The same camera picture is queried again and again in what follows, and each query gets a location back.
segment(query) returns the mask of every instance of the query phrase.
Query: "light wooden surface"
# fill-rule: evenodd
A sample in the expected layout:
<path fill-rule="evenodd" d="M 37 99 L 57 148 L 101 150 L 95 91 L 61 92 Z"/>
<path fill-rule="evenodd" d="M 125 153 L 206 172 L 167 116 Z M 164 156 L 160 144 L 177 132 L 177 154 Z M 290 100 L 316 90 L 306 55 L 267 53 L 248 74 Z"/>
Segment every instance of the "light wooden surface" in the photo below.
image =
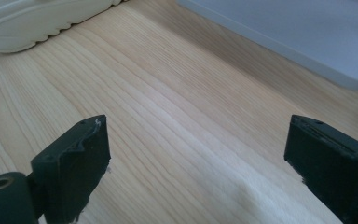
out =
<path fill-rule="evenodd" d="M 173 0 L 0 54 L 0 174 L 98 114 L 113 159 L 80 223 L 340 223 L 283 152 L 292 114 L 358 139 L 358 92 Z"/>

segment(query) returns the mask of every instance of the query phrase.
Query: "screw hole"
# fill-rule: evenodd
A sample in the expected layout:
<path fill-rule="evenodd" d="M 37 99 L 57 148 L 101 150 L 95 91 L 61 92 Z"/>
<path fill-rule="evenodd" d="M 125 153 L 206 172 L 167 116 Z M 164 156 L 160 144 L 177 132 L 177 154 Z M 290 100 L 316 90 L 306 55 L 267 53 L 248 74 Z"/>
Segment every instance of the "screw hole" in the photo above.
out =
<path fill-rule="evenodd" d="M 6 176 L 0 178 L 0 189 L 5 189 L 13 183 L 13 177 Z"/>

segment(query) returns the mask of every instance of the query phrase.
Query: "shoe sole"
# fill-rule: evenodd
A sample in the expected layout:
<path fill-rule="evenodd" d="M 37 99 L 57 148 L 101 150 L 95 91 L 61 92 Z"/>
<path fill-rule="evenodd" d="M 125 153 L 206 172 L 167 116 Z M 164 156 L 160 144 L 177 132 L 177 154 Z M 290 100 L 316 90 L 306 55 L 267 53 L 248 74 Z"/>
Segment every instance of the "shoe sole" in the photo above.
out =
<path fill-rule="evenodd" d="M 0 52 L 29 49 L 49 36 L 58 35 L 72 24 L 81 23 L 122 0 L 79 0 L 33 7 L 20 15 L 0 21 Z"/>

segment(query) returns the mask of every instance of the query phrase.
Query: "white sneaker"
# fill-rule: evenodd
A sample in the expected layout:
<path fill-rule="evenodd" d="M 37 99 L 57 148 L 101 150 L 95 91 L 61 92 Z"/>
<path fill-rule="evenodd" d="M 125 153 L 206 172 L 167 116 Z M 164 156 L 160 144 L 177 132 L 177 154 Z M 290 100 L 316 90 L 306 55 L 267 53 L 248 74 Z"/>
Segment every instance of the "white sneaker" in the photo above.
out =
<path fill-rule="evenodd" d="M 121 0 L 0 0 L 0 52 L 28 49 Z"/>

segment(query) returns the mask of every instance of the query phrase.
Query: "wood grain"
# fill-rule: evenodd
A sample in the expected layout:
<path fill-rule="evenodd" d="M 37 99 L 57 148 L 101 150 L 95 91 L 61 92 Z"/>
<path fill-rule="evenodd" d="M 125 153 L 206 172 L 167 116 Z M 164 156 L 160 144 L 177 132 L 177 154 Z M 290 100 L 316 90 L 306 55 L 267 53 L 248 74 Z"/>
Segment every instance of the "wood grain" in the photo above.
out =
<path fill-rule="evenodd" d="M 358 92 L 173 0 L 0 54 L 0 174 L 97 114 L 113 159 L 80 223 L 340 223 L 283 152 L 292 114 L 358 139 Z"/>

